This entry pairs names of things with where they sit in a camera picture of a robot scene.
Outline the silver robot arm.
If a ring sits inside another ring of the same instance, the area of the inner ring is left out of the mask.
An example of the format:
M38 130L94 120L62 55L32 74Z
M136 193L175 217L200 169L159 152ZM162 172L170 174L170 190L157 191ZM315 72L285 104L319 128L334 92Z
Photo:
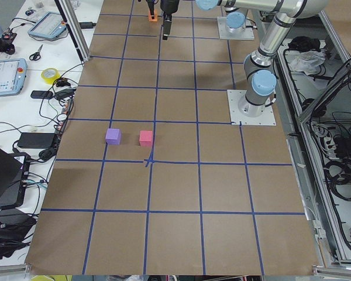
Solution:
M246 26L246 16L238 11L230 12L223 18L227 38L253 37L252 28Z
M275 13L258 49L249 54L244 62L248 89L245 96L240 98L238 108L248 117L257 117L264 111L266 101L276 87L277 78L270 71L270 66L289 30L296 19L316 15L327 6L328 1L196 1L196 3L205 11L223 6Z

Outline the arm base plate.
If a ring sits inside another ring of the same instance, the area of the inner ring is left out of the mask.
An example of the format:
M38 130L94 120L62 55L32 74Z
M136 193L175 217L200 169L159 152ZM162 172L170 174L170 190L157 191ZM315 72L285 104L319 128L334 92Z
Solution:
M254 40L253 28L248 25L241 26L237 29L230 28L226 23L227 17L217 17L219 38L223 40Z
M276 126L269 98L257 106L246 100L246 90L227 90L227 96L232 125Z

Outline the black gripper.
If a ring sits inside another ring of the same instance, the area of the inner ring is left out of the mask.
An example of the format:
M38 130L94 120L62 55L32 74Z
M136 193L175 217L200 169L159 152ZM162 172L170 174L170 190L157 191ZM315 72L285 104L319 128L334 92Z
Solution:
M151 15L155 14L155 4L157 3L156 0L146 0L149 12ZM160 9L164 12L163 13L163 35L162 39L167 40L170 31L171 31L171 24L172 24L172 16L167 13L176 13L178 11L180 0L161 0L160 1Z

